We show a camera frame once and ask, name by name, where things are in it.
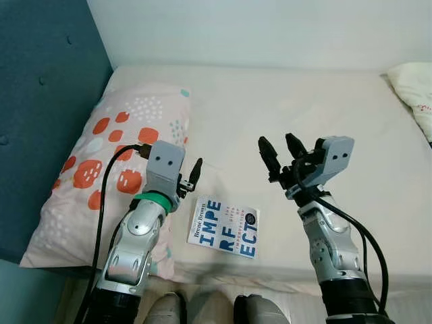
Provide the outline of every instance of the upholstered headboard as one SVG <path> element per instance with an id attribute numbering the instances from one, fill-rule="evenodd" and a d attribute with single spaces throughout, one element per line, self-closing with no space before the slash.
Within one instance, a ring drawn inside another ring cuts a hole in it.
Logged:
<path id="1" fill-rule="evenodd" d="M 112 73 L 86 0 L 0 0 L 0 258 L 19 262 Z"/>

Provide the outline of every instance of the pillow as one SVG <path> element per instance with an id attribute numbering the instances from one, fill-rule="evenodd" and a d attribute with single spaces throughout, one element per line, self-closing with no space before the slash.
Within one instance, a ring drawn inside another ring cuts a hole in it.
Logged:
<path id="1" fill-rule="evenodd" d="M 405 63 L 393 67 L 387 75 L 432 146 L 432 63 Z"/>
<path id="2" fill-rule="evenodd" d="M 40 212 L 22 260 L 23 267 L 91 265 L 99 216 L 101 183 L 114 153 L 127 144 L 187 141 L 189 92 L 177 86 L 145 84 L 106 94 L 94 108 Z M 114 163 L 107 182 L 98 267 L 108 254 L 115 226 L 145 183 L 146 160 L 133 151 Z M 171 215 L 152 252 L 151 273 L 171 279 Z"/>

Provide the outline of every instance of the book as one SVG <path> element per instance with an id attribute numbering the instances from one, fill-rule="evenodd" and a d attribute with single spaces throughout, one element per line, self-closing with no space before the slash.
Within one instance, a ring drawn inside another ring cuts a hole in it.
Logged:
<path id="1" fill-rule="evenodd" d="M 188 243 L 255 259 L 258 254 L 259 210 L 200 196 Z"/>

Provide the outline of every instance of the white bed sheet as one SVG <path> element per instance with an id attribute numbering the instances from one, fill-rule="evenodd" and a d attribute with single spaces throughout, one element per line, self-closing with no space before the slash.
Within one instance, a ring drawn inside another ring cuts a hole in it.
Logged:
<path id="1" fill-rule="evenodd" d="M 431 287 L 432 150 L 382 77 L 373 72 L 140 65 L 117 68 L 106 91 L 148 81 L 192 89 L 184 173 L 197 157 L 205 161 L 197 191 L 171 216 L 175 280 L 319 294 L 296 205 L 278 184 L 268 183 L 257 146 L 259 136 L 266 136 L 281 163 L 288 164 L 284 134 L 293 132 L 306 147 L 326 135 L 355 139 L 349 167 L 326 188 L 380 243 L 391 292 Z M 186 243 L 201 194 L 261 210 L 258 259 Z M 369 251 L 375 286 L 379 263 Z"/>

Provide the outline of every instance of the green ring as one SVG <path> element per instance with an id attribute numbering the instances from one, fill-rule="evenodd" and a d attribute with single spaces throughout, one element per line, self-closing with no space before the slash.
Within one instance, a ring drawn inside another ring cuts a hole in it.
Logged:
<path id="1" fill-rule="evenodd" d="M 168 215 L 172 209 L 171 202 L 161 194 L 157 194 L 156 192 L 145 192 L 144 194 L 137 194 L 134 199 L 147 199 L 154 201 L 158 205 L 161 205 L 165 209 L 165 213 Z"/>

